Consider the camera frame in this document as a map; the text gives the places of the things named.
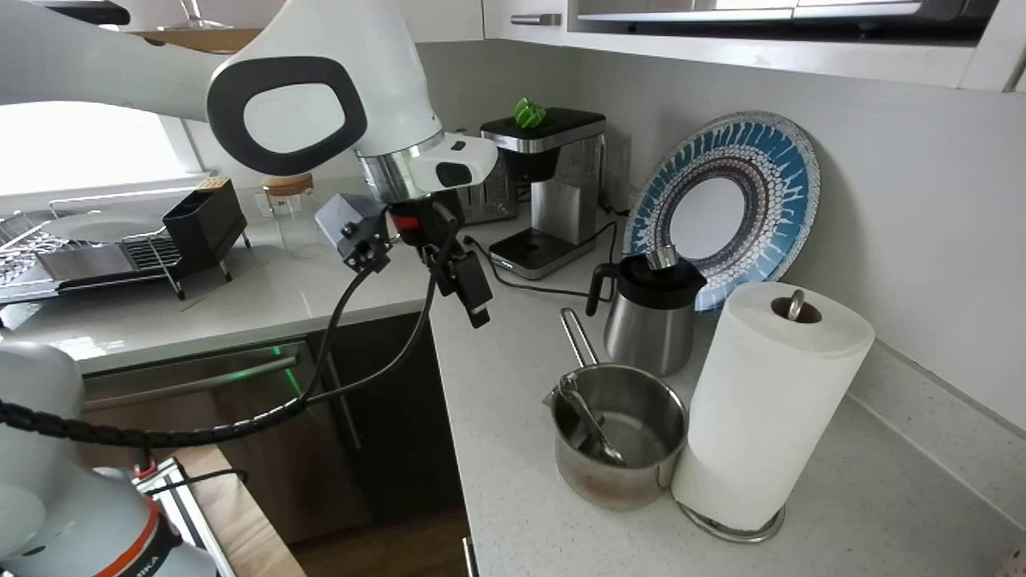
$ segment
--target white wall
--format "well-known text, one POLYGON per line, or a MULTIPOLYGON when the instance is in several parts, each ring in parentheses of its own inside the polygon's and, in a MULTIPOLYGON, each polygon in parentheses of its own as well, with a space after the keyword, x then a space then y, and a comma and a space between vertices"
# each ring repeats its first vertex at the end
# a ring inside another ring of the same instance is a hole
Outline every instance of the white wall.
POLYGON ((1026 96, 579 55, 576 103, 626 138, 629 198, 701 121, 796 117, 825 194, 789 278, 883 340, 852 393, 1026 527, 1026 96))
MULTIPOLYGON (((431 99, 447 127, 478 131, 480 121, 509 114, 521 96, 537 96, 541 103, 572 103, 575 99, 575 73, 576 56, 544 52, 544 49, 516 49, 516 44, 420 44, 420 59, 431 82, 431 99)), ((198 154, 205 167, 226 169, 237 187, 261 187, 262 175, 234 164, 210 125, 193 121, 198 154)), ((313 169, 319 182, 352 182, 364 187, 360 164, 352 154, 342 154, 321 169, 313 169)))

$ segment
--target kitchen counter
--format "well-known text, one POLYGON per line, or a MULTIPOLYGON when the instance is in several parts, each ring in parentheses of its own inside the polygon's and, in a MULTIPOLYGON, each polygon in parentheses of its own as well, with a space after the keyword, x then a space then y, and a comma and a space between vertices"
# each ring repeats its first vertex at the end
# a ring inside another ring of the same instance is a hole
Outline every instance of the kitchen counter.
MULTIPOLYGON (((504 236, 509 223, 470 230, 504 236)), ((593 257, 544 285, 584 289, 593 257)), ((414 251, 371 276, 342 323, 416 312, 427 272, 414 251)), ((230 253, 234 281, 188 278, 188 300, 166 285, 77 293, 46 304, 4 340, 68 348, 84 371, 108 371, 193 353, 234 348, 321 329, 352 272, 330 251, 302 257, 255 230, 255 251, 230 253)), ((455 297, 432 306, 432 340, 470 520, 488 577, 663 577, 663 573, 993 573, 1019 540, 1017 527, 848 401, 800 479, 784 532, 765 546, 724 546, 700 532, 670 496, 601 510, 563 488, 555 432, 541 408, 575 368, 557 306, 576 297, 512 291, 493 281, 492 323, 470 329, 455 297)), ((670 385, 688 398, 712 321, 670 385)))

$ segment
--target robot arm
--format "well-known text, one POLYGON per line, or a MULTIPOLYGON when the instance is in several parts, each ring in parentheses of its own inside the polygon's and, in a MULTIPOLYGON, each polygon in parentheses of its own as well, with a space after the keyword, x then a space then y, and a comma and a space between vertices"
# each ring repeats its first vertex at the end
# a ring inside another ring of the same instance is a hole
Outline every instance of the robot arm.
POLYGON ((470 323, 492 297, 474 257, 455 244, 453 194, 478 187, 496 150, 444 131, 427 76, 392 0, 286 0, 237 55, 198 55, 111 36, 24 0, 0 0, 0 106, 89 99, 213 125, 218 145, 261 174, 304 174, 352 150, 371 192, 414 246, 431 246, 444 293, 470 323))

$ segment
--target cabinet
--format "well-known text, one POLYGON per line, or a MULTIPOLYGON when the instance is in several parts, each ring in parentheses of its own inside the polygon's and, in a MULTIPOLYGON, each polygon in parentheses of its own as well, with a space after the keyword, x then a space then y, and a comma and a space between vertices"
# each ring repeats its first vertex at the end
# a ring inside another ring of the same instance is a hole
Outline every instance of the cabinet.
MULTIPOLYGON (((380 371, 406 344, 416 314, 339 328, 321 388, 380 371)), ((302 391, 324 334, 156 363, 87 377, 89 422, 127 430, 205 430, 277 408, 302 391)), ((431 329, 410 354, 365 388, 313 402, 265 432, 221 441, 277 532, 324 573, 385 573, 360 551, 416 548, 389 567, 462 567, 464 510, 444 377, 431 329)), ((170 450, 84 445, 89 464, 141 464, 170 450)))
MULTIPOLYGON (((131 11, 127 33, 154 33, 156 24, 184 22, 180 2, 119 0, 131 11)), ((262 28, 283 0, 198 0, 205 20, 234 28, 262 28)), ((414 42, 474 42, 484 38, 480 0, 399 0, 414 42)))
POLYGON ((1024 0, 1002 0, 978 44, 629 36, 588 28, 575 9, 575 0, 484 0, 484 33, 488 38, 612 55, 971 90, 1009 90, 1026 55, 1024 0), (516 11, 557 11, 560 24, 512 24, 516 11))
POLYGON ((567 0, 484 0, 484 36, 563 44, 567 0))
POLYGON ((399 0, 414 42, 478 42, 480 0, 399 0))

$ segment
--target paper towel roll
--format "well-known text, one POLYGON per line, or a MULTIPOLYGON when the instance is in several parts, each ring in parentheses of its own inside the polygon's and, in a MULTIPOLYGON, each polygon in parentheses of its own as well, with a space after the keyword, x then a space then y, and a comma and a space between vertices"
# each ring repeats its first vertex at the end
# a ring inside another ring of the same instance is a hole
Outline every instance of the paper towel roll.
POLYGON ((756 281, 729 297, 673 475, 677 503, 741 532, 786 505, 874 340, 858 314, 815 291, 789 321, 791 291, 756 281))

